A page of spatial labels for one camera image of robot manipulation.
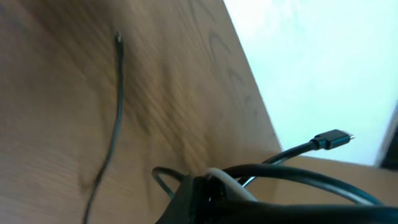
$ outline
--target black cable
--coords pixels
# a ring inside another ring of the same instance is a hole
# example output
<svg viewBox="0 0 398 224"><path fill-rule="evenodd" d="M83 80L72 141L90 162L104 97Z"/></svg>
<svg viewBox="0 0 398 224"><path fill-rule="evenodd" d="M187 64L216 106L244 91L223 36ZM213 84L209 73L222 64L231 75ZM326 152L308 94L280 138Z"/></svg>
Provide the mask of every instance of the black cable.
<svg viewBox="0 0 398 224"><path fill-rule="evenodd" d="M249 201L213 202L214 224L235 223L398 223L398 208L352 205L270 205Z"/></svg>
<svg viewBox="0 0 398 224"><path fill-rule="evenodd" d="M291 180L326 190L357 204L382 205L378 199L361 189L343 181L308 170L270 164L248 164L230 167L224 171L232 178L256 176Z"/></svg>
<svg viewBox="0 0 398 224"><path fill-rule="evenodd" d="M347 144L353 139L354 136L345 131L341 131L338 129L334 129L331 131L327 131L322 134L317 134L313 139L305 144L301 144L299 146L288 149L284 152L281 152L266 161L262 162L263 164L281 164L286 160L301 155L303 153L319 150L319 149L334 149L336 147ZM252 181L254 181L256 177L244 177L238 180L238 182L242 185L242 187L246 187Z"/></svg>
<svg viewBox="0 0 398 224"><path fill-rule="evenodd" d="M99 170L95 180L94 180L94 186L93 190L91 192L91 195L88 199L85 214L83 216L83 223L87 224L88 223L88 218L90 216L90 210L91 206L93 204L95 194L98 190L98 187L100 186L100 183L103 179L104 173L106 168L108 167L109 163L111 162L111 158L113 156L113 152L116 146L116 141L119 136L120 132L120 127L121 127L121 121L122 121L122 112L123 112L123 57L124 57L124 51L123 51L123 41L120 36L120 33L118 32L114 38L115 44L116 44L116 53L118 55L118 78L119 78L119 86L118 86L118 114L116 115L116 121L113 127L113 133L112 133L112 138L111 138L111 144L109 146L109 151L108 154L106 155L104 164L102 165L101 169Z"/></svg>
<svg viewBox="0 0 398 224"><path fill-rule="evenodd" d="M169 168L155 167L152 169L152 176L156 182L162 187L162 189L171 197L174 197L174 192L167 186L167 184L160 178L159 174L168 175L175 180L181 182L184 179L184 175Z"/></svg>

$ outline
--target white wall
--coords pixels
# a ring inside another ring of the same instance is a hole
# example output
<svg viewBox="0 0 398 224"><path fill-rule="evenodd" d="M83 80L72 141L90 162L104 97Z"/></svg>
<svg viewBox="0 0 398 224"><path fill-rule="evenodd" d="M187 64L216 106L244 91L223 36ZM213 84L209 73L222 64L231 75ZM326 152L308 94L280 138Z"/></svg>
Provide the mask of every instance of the white wall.
<svg viewBox="0 0 398 224"><path fill-rule="evenodd" d="M307 155L373 165L398 99L398 1L224 1L283 150L337 128L356 139Z"/></svg>

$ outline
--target white cable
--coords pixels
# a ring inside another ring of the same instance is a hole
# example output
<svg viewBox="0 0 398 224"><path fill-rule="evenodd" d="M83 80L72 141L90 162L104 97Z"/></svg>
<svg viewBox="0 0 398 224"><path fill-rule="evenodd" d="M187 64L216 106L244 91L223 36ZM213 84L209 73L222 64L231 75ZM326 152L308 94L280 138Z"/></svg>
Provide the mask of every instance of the white cable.
<svg viewBox="0 0 398 224"><path fill-rule="evenodd" d="M222 183L224 183L231 190L233 190L236 194L238 194L241 198L249 200L249 201L257 202L257 199L253 195L251 195L246 189L244 189L242 187L242 185L240 185L238 183L238 181L233 179L226 172L224 172L220 169L217 169L217 168L209 168L206 171L206 175L215 176L217 179L222 181Z"/></svg>

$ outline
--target wooden table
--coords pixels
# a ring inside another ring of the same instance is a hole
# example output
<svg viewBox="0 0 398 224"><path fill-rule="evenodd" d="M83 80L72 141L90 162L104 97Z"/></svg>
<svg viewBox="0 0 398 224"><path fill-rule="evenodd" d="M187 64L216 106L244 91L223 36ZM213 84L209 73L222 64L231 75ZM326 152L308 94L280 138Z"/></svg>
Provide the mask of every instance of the wooden table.
<svg viewBox="0 0 398 224"><path fill-rule="evenodd" d="M116 30L123 125L90 223L154 223L170 201L155 166L280 151L220 0L5 0L0 29L1 223L81 223L116 117Z"/></svg>

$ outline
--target black connector housing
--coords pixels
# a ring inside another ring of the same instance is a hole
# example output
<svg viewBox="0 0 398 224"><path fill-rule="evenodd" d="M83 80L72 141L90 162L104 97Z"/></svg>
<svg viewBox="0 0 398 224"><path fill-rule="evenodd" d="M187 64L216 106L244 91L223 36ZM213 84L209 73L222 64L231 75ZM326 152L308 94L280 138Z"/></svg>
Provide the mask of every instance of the black connector housing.
<svg viewBox="0 0 398 224"><path fill-rule="evenodd" d="M311 142L313 142L318 149L334 149L349 143L354 136L345 131L334 129L322 134L316 135Z"/></svg>

